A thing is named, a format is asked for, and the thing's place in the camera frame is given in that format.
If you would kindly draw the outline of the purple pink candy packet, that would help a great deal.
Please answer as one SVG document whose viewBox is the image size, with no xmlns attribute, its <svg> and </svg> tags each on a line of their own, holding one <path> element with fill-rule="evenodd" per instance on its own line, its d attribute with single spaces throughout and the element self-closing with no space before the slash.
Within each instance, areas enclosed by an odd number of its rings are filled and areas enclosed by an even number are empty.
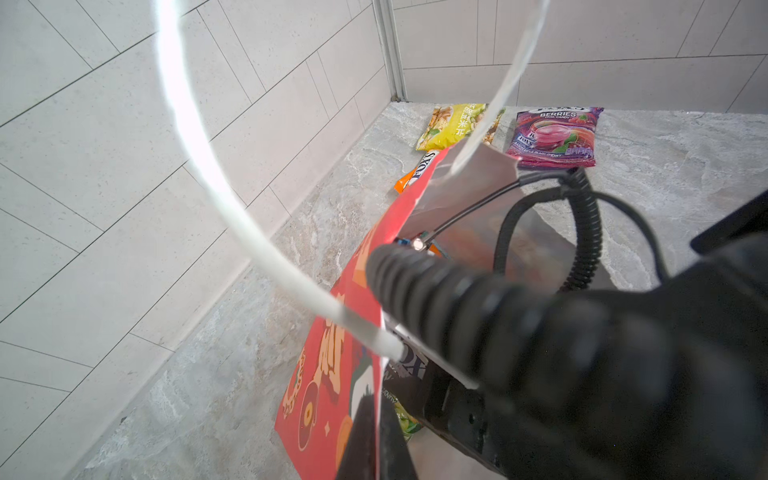
<svg viewBox="0 0 768 480">
<path fill-rule="evenodd" d="M 593 167 L 602 107 L 546 107 L 521 111 L 506 154 L 521 168 Z"/>
</svg>

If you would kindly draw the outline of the red paper gift bag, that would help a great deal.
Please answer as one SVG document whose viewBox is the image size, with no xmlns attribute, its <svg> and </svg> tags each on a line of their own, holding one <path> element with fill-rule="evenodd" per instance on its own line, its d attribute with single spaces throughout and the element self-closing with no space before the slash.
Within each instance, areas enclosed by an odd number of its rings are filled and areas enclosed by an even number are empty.
<svg viewBox="0 0 768 480">
<path fill-rule="evenodd" d="M 567 200 L 577 227 L 576 255 L 563 290 L 587 288 L 602 249 L 597 194 L 585 172 L 538 172 L 520 177 L 516 187 L 543 180 L 556 186 L 518 201 L 504 220 L 494 256 L 494 273 L 474 277 L 467 270 L 426 253 L 427 240 L 406 245 L 395 235 L 422 199 L 424 190 L 407 190 L 373 228 L 357 253 L 358 265 L 342 285 L 325 291 L 288 260 L 240 204 L 211 148 L 186 69 L 180 14 L 173 1 L 155 5 L 157 55 L 165 98 L 173 113 L 195 178 L 253 263 L 304 307 L 327 321 L 337 335 L 353 337 L 373 358 L 372 413 L 382 410 L 383 370 L 406 356 L 405 339 L 389 332 L 386 316 L 396 319 L 409 339 L 464 374 L 489 386 L 494 374 L 514 379 L 528 362 L 548 316 L 546 304 L 531 302 L 526 291 L 503 278 L 509 240 L 519 218 L 538 203 Z"/>
</svg>

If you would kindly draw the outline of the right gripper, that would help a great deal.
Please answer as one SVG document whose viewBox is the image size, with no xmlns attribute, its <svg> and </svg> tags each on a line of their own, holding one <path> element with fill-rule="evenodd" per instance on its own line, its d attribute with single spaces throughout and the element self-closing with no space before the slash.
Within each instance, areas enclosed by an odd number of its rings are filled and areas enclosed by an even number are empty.
<svg viewBox="0 0 768 480">
<path fill-rule="evenodd" d="M 545 294 L 386 244 L 366 278 L 383 310 L 484 398 L 511 474 L 641 474 L 660 405 L 657 292 Z"/>
</svg>

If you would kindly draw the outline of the yellow snack packet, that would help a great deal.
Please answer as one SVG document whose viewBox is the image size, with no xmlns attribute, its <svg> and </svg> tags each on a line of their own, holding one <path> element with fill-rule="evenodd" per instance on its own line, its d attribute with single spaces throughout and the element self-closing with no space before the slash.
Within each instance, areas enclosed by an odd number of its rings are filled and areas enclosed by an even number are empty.
<svg viewBox="0 0 768 480">
<path fill-rule="evenodd" d="M 487 104 L 437 106 L 426 130 L 416 142 L 417 151 L 445 150 L 473 133 L 486 116 Z"/>
</svg>

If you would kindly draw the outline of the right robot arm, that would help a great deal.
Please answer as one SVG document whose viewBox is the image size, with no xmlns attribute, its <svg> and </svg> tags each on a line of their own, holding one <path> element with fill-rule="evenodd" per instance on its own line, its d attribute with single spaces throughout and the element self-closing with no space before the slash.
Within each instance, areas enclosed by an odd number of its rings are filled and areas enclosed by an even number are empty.
<svg viewBox="0 0 768 480">
<path fill-rule="evenodd" d="M 366 278 L 383 310 L 478 383 L 430 372 L 415 418 L 513 479 L 767 475 L 767 198 L 692 240 L 671 275 L 648 222 L 580 168 L 505 216 L 490 272 L 389 243 Z M 577 241 L 559 290 L 509 281 L 514 230 L 566 201 Z"/>
</svg>

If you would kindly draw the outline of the orange Fox's candy packet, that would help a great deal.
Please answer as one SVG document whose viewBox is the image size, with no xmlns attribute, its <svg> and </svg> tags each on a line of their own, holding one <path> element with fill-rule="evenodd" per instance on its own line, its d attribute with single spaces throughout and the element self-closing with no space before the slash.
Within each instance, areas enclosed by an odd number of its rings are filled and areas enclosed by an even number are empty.
<svg viewBox="0 0 768 480">
<path fill-rule="evenodd" d="M 426 171 L 426 169 L 430 166 L 430 164 L 433 162 L 433 160 L 441 153 L 440 150 L 429 150 L 427 151 L 416 167 L 411 170 L 409 173 L 401 177 L 394 185 L 394 190 L 401 194 L 408 186 L 415 183 L 422 174 Z"/>
</svg>

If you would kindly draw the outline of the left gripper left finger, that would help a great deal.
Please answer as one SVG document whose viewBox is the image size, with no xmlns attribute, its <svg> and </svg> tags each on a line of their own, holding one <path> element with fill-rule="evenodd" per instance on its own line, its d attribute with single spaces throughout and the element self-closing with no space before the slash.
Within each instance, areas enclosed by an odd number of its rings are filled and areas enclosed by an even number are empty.
<svg viewBox="0 0 768 480">
<path fill-rule="evenodd" d="M 377 413 L 374 397 L 364 396 L 356 411 L 336 480 L 375 480 L 377 478 Z"/>
</svg>

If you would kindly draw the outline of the green Fox's candy packet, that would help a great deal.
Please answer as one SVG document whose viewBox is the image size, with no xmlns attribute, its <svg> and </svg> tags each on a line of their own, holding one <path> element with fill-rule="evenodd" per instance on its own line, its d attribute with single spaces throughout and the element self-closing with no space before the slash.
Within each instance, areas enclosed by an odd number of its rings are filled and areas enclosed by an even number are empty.
<svg viewBox="0 0 768 480">
<path fill-rule="evenodd" d="M 400 429 L 408 442 L 423 427 L 412 415 L 416 409 L 412 403 L 422 386 L 429 361 L 424 361 L 409 345 L 405 346 L 404 352 L 402 360 L 390 360 L 386 366 L 383 395 L 393 405 Z"/>
</svg>

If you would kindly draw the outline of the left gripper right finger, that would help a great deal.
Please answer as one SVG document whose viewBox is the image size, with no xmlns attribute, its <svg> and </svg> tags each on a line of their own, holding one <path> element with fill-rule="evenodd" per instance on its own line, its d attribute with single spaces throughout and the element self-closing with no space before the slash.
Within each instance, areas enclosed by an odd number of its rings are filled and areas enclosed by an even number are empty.
<svg viewBox="0 0 768 480">
<path fill-rule="evenodd" d="M 379 421 L 379 479 L 416 480 L 417 473 L 392 404 L 383 404 Z"/>
</svg>

